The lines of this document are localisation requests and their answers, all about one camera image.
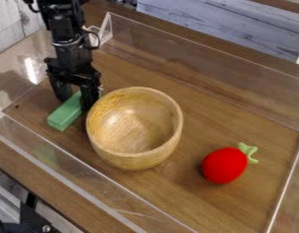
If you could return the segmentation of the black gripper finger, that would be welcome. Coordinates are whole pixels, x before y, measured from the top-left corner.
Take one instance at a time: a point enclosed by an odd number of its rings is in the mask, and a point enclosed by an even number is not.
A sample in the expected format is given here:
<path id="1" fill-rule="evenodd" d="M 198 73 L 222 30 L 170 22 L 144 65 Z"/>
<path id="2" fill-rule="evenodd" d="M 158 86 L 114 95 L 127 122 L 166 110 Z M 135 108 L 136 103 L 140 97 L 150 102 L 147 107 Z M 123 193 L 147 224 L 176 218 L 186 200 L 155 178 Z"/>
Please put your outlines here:
<path id="1" fill-rule="evenodd" d="M 84 111 L 88 111 L 100 98 L 100 85 L 80 87 L 80 104 Z"/>
<path id="2" fill-rule="evenodd" d="M 69 83 L 61 81 L 57 77 L 51 76 L 49 83 L 55 92 L 56 98 L 64 102 L 73 94 L 72 86 Z"/>

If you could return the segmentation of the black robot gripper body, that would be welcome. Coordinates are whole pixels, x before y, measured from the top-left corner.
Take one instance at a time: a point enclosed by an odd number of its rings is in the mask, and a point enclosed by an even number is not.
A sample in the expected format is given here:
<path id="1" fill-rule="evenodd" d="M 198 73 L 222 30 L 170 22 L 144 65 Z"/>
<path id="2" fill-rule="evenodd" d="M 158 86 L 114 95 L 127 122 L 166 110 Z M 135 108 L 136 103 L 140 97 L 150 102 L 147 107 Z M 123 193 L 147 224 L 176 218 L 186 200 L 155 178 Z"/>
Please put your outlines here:
<path id="1" fill-rule="evenodd" d="M 92 66 L 92 51 L 98 49 L 87 42 L 52 43 L 56 56 L 47 57 L 48 79 L 53 88 L 98 88 L 102 73 Z"/>

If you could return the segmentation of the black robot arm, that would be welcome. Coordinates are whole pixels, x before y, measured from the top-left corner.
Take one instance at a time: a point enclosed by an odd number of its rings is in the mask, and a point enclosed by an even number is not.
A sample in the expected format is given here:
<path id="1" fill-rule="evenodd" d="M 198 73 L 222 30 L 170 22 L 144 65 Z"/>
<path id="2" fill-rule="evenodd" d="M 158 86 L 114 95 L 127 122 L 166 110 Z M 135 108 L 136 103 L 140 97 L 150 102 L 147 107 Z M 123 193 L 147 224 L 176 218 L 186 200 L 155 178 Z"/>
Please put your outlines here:
<path id="1" fill-rule="evenodd" d="M 92 66 L 92 51 L 102 46 L 99 34 L 86 27 L 81 5 L 88 0 L 23 0 L 40 14 L 52 35 L 56 56 L 47 57 L 47 73 L 56 98 L 64 102 L 80 88 L 80 105 L 90 110 L 100 98 L 100 71 Z"/>

